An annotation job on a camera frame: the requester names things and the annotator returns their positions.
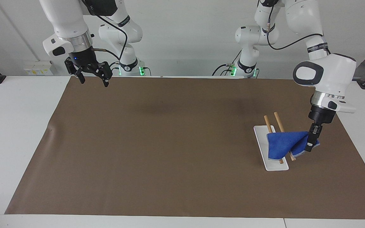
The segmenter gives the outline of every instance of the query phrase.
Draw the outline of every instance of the wooden dowel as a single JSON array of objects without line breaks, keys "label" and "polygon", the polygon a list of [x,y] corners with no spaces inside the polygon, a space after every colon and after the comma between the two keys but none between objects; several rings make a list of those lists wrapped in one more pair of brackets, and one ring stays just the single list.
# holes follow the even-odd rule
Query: wooden dowel
[{"label": "wooden dowel", "polygon": [[[265,122],[266,122],[266,125],[267,125],[267,128],[268,128],[268,131],[269,131],[270,133],[272,133],[272,128],[271,128],[271,124],[270,124],[270,121],[269,121],[269,119],[268,119],[268,116],[264,116],[264,120],[265,120]],[[284,164],[284,160],[283,160],[283,159],[281,159],[281,160],[280,160],[280,164]]]},{"label": "wooden dowel", "polygon": [[[284,126],[283,126],[283,124],[282,124],[282,122],[281,122],[281,119],[280,119],[280,116],[278,115],[278,112],[274,112],[274,116],[275,116],[275,119],[277,120],[278,127],[280,128],[280,131],[281,131],[281,132],[285,132],[285,131],[284,131]],[[291,160],[292,160],[292,161],[297,160],[297,159],[293,156],[293,154],[292,154],[291,152],[289,152],[289,153],[290,153],[290,157],[291,157]]]}]

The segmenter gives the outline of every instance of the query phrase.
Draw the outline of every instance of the blue cloth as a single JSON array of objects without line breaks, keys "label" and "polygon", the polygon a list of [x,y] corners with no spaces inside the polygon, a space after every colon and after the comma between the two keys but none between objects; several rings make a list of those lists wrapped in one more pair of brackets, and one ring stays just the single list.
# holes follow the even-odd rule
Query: blue cloth
[{"label": "blue cloth", "polygon": [[308,132],[281,132],[267,134],[268,159],[281,160],[291,151],[294,157],[298,157],[305,152],[308,141]]}]

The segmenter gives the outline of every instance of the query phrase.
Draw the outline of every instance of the brown paper sheet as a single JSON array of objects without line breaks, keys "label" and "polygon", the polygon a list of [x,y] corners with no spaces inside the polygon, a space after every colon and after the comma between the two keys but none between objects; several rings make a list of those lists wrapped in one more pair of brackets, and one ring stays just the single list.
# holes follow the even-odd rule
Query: brown paper sheet
[{"label": "brown paper sheet", "polygon": [[337,117],[289,171],[264,168],[253,126],[278,111],[286,131],[308,130],[312,94],[291,80],[71,78],[6,214],[365,219],[365,164]]}]

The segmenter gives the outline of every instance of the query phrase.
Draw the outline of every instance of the white plate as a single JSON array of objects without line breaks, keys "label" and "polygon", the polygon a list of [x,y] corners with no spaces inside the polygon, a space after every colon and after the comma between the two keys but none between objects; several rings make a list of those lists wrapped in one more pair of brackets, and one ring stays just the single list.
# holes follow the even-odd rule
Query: white plate
[{"label": "white plate", "polygon": [[[271,125],[272,131],[275,132],[274,126]],[[267,134],[268,128],[267,126],[254,126],[254,132],[256,134],[257,143],[259,144],[261,157],[263,158],[264,167],[267,171],[286,171],[290,168],[288,167],[287,160],[285,157],[283,158],[284,164],[280,164],[280,161],[274,161],[268,159],[268,141]]]}]

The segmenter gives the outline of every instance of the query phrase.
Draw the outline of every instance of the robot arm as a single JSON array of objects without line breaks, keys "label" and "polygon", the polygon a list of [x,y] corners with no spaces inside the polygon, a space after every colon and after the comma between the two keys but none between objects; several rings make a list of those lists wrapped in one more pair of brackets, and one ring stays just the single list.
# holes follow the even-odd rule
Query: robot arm
[{"label": "robot arm", "polygon": [[281,7],[285,7],[289,28],[302,38],[308,36],[304,40],[310,60],[295,68],[293,78],[301,86],[316,88],[309,114],[314,123],[305,148],[311,151],[323,123],[331,123],[337,111],[355,112],[344,98],[355,73],[356,61],[341,54],[328,55],[317,0],[260,0],[255,14],[258,26],[245,26],[236,32],[236,40],[243,49],[236,64],[239,73],[250,75],[254,70],[252,64],[256,64],[259,56],[255,45],[269,45],[268,41],[274,44],[278,40],[275,18]]},{"label": "robot arm", "polygon": [[[282,0],[290,29],[301,37],[323,34],[317,0]],[[341,54],[328,55],[328,43],[323,36],[305,39],[310,61],[298,64],[293,72],[294,81],[301,86],[313,86],[311,98],[308,144],[311,151],[322,131],[322,124],[331,123],[337,111],[354,113],[356,109],[346,103],[346,89],[353,79],[356,60]]]},{"label": "robot arm", "polygon": [[97,61],[78,0],[40,0],[40,3],[55,32],[43,41],[47,54],[51,57],[68,54],[65,65],[69,74],[74,74],[83,84],[83,72],[92,73],[100,77],[107,87],[112,72],[107,62]]},{"label": "robot arm", "polygon": [[144,75],[144,62],[141,62],[136,57],[135,49],[130,45],[130,43],[137,43],[142,40],[142,29],[130,18],[123,0],[115,0],[115,2],[118,9],[112,16],[107,18],[110,23],[117,24],[127,34],[127,40],[126,36],[120,30],[110,25],[101,25],[99,28],[99,36],[114,48],[118,56],[121,55],[126,42],[125,49],[119,61],[121,75]]},{"label": "robot arm", "polygon": [[242,47],[242,54],[235,62],[237,69],[237,75],[243,75],[245,77],[253,76],[256,69],[257,59],[259,57],[259,51],[255,47],[257,45],[267,46],[267,32],[269,31],[269,41],[271,44],[275,44],[279,37],[279,31],[275,25],[275,19],[280,11],[279,7],[275,7],[271,12],[272,6],[277,4],[275,1],[263,1],[257,6],[257,11],[254,16],[257,26],[242,26],[237,29],[235,38],[236,42]]},{"label": "robot arm", "polygon": [[133,47],[129,43],[139,42],[142,39],[142,29],[130,20],[123,0],[39,0],[43,11],[54,27],[55,34],[43,42],[47,54],[51,57],[68,54],[65,60],[69,74],[74,74],[83,84],[85,78],[83,72],[92,73],[103,80],[105,87],[109,85],[112,70],[108,62],[99,63],[93,48],[91,34],[83,19],[84,5],[91,15],[106,16],[114,21],[127,35],[120,30],[109,26],[101,26],[100,35],[108,42],[121,57],[120,65],[125,75],[132,75],[140,69],[144,63],[135,55]]}]

